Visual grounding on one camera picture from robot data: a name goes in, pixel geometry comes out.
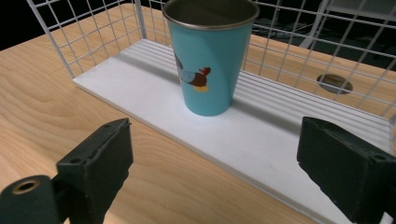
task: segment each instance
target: teal cup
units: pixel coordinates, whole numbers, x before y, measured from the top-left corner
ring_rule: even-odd
[[[250,0],[170,0],[168,20],[187,108],[201,116],[226,111],[259,7]]]

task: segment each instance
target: screw hole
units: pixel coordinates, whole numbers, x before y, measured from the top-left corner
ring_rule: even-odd
[[[23,194],[29,192],[33,189],[36,189],[40,185],[40,181],[38,180],[26,180],[19,185],[15,186],[12,190],[13,194]]]
[[[348,94],[353,91],[353,86],[349,81],[334,74],[320,75],[317,82],[323,90],[332,93]]]

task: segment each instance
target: wooden table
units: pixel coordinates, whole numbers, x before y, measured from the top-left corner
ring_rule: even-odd
[[[127,116],[79,89],[42,35],[0,51],[0,189],[55,163]],[[134,164],[105,223],[314,223],[130,118]]]

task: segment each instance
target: metal wire mesh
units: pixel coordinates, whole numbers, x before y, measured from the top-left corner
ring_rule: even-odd
[[[71,77],[141,38],[172,45],[164,0],[27,1]],[[243,71],[396,120],[396,3],[255,2]]]

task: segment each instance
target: rooster graphic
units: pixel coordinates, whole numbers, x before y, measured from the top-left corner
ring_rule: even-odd
[[[199,72],[192,72],[185,70],[183,68],[183,64],[180,59],[175,54],[177,71],[180,79],[194,87],[196,91],[206,92],[209,91],[209,88],[206,86],[206,76],[210,73],[210,67],[204,67],[202,69],[198,69]]]

